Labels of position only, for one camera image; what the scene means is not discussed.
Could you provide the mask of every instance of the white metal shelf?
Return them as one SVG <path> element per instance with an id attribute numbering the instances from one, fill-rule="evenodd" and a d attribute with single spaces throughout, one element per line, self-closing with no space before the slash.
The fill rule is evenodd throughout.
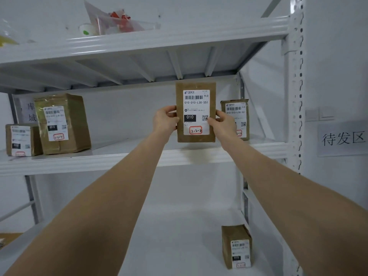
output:
<path id="1" fill-rule="evenodd" d="M 240 210 L 140 214 L 119 275 L 273 276 L 254 241 L 251 268 L 228 270 L 222 257 L 221 226 L 246 224 Z M 47 225 L 42 222 L 0 251 L 2 275 Z"/>
<path id="2" fill-rule="evenodd" d="M 290 17 L 7 46 L 0 91 L 68 90 L 236 74 Z"/>
<path id="3" fill-rule="evenodd" d="M 128 155 L 142 139 L 126 139 L 113 144 L 92 145 L 79 153 L 9 157 L 0 152 L 0 176 L 68 173 L 108 170 Z M 288 144 L 251 135 L 252 147 L 272 159 L 286 158 Z M 158 166 L 180 166 L 203 163 L 232 162 L 232 158 L 216 143 L 178 143 L 176 134 L 170 138 Z"/>

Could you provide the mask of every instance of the light switch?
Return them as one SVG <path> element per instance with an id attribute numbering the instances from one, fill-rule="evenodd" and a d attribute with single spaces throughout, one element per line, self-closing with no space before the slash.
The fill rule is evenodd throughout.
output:
<path id="1" fill-rule="evenodd" d="M 318 108 L 306 109 L 306 122 L 318 121 L 320 112 Z"/>
<path id="2" fill-rule="evenodd" d="M 331 106 L 320 107 L 320 121 L 335 120 L 335 110 Z"/>

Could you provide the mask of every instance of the hand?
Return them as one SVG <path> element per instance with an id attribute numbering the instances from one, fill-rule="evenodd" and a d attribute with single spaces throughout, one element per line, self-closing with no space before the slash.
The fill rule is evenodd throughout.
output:
<path id="1" fill-rule="evenodd" d="M 214 134 L 226 150 L 228 142 L 238 138 L 236 135 L 236 123 L 232 116 L 227 115 L 223 111 L 216 110 L 216 115 L 219 118 L 215 120 L 209 117 L 207 122 L 214 128 Z"/>
<path id="2" fill-rule="evenodd" d="M 179 117 L 176 116 L 176 106 L 165 106 L 156 111 L 154 115 L 154 132 L 162 134 L 163 137 L 168 138 L 174 130 L 176 124 L 179 122 Z"/>

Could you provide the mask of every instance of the forearm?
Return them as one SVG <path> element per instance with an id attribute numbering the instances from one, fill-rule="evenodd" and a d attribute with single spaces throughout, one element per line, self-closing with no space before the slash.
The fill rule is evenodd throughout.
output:
<path id="1" fill-rule="evenodd" d="M 152 133 L 77 195 L 6 275 L 117 275 L 165 138 Z"/>
<path id="2" fill-rule="evenodd" d="M 368 214 L 232 138 L 227 151 L 308 275 L 366 269 Z"/>

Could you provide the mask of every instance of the shipping label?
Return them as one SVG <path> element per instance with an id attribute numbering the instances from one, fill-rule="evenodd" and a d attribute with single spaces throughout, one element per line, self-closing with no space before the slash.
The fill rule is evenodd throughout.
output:
<path id="1" fill-rule="evenodd" d="M 251 267 L 249 240 L 231 241 L 231 255 L 233 268 Z"/>
<path id="2" fill-rule="evenodd" d="M 68 140 L 68 125 L 65 117 L 64 106 L 44 107 L 46 117 L 48 140 Z"/>
<path id="3" fill-rule="evenodd" d="M 11 154 L 12 156 L 31 156 L 30 149 L 30 127 L 10 126 L 11 133 Z"/>
<path id="4" fill-rule="evenodd" d="M 225 113 L 234 117 L 237 136 L 246 138 L 246 103 L 227 103 Z"/>
<path id="5" fill-rule="evenodd" d="M 209 135 L 209 90 L 183 91 L 184 135 Z"/>

